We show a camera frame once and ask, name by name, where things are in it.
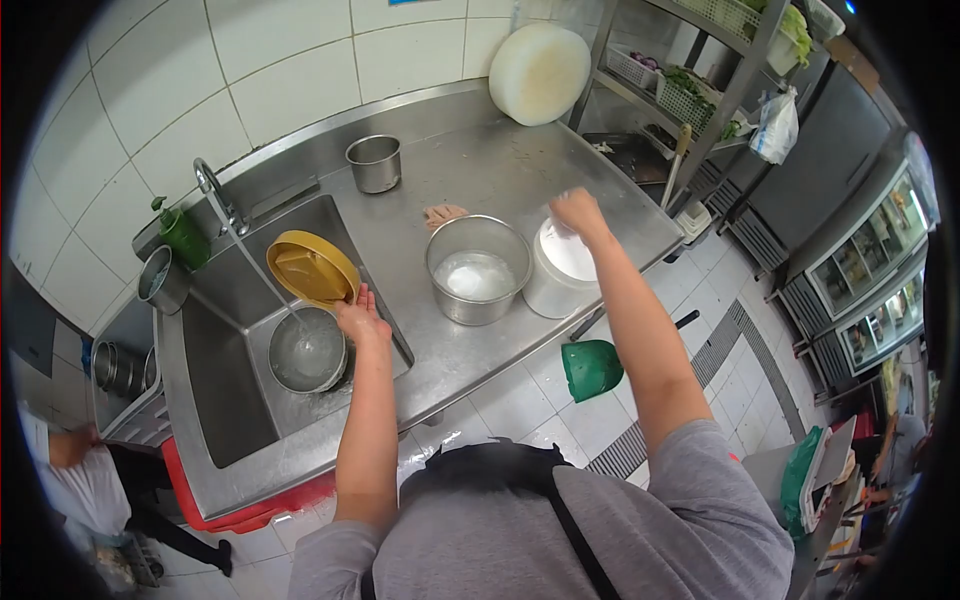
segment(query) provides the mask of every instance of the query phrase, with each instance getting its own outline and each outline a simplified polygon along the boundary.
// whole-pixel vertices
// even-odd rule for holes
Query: white plastic lid
[[[580,281],[596,281],[597,270],[593,256],[572,229],[554,217],[547,218],[537,236],[543,254],[558,271]]]

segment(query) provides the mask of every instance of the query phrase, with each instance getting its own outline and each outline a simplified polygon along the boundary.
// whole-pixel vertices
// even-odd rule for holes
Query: sink basin
[[[289,229],[310,231],[335,245],[376,293],[331,196],[314,193],[292,201],[263,214],[253,225],[243,243],[291,306],[304,302],[273,280],[265,259],[270,244]],[[383,297],[376,295],[381,316],[394,329],[396,378],[413,366],[413,354]],[[274,329],[287,314],[287,307],[235,245],[217,253],[193,275],[190,296],[181,309],[182,351],[204,444],[217,468],[226,468],[349,404],[355,354],[350,342],[344,376],[329,390],[296,394],[276,382],[268,348]]]

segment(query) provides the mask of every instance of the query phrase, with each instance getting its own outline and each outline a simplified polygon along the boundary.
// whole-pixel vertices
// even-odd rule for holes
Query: green soap dispenser
[[[200,269],[210,259],[210,243],[197,224],[179,208],[162,208],[166,196],[157,196],[150,208],[160,211],[160,239],[191,270]]]

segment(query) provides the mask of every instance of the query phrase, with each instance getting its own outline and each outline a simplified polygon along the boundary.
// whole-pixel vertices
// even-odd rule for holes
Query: green plastic bag
[[[810,470],[813,455],[820,443],[824,430],[814,426],[810,433],[790,453],[783,469],[783,481],[780,483],[780,504],[786,516],[786,530],[794,541],[806,535],[804,518],[800,512],[800,490],[804,487],[806,473]]]

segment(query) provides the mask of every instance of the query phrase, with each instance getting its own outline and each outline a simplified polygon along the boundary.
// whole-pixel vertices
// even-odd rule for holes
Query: yellow container lid
[[[319,235],[284,231],[267,249],[267,265],[280,285],[301,300],[333,310],[337,300],[353,302],[360,274],[347,256]]]

